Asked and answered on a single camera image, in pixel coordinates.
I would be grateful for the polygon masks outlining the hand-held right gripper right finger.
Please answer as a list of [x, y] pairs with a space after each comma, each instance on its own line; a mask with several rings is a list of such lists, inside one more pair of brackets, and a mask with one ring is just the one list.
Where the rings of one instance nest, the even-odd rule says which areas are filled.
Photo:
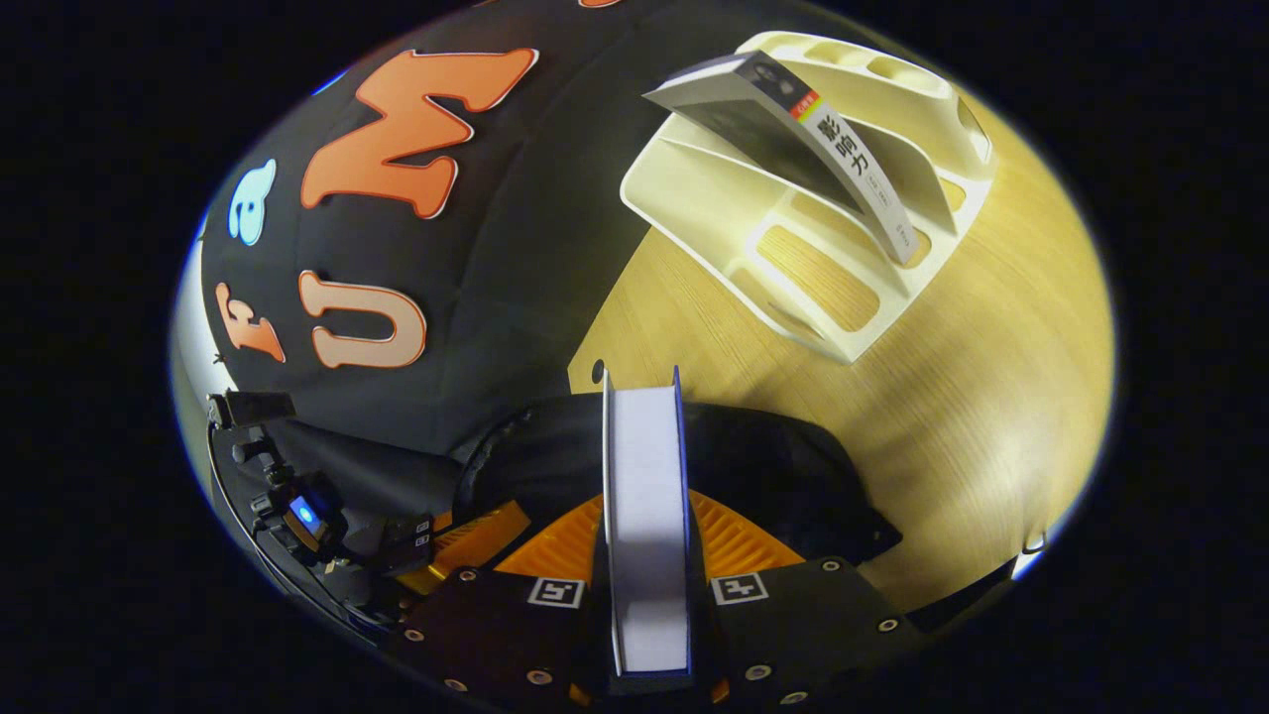
[[825, 706], [928, 637], [839, 555], [792, 547], [689, 495], [704, 566], [704, 690], [714, 708]]

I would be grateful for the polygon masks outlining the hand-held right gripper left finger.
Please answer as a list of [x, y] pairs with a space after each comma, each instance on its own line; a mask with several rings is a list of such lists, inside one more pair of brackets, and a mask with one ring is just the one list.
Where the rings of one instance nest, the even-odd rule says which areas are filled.
[[586, 710], [590, 587], [602, 497], [548, 525], [530, 520], [485, 566], [412, 592], [385, 638], [391, 663], [497, 710]]

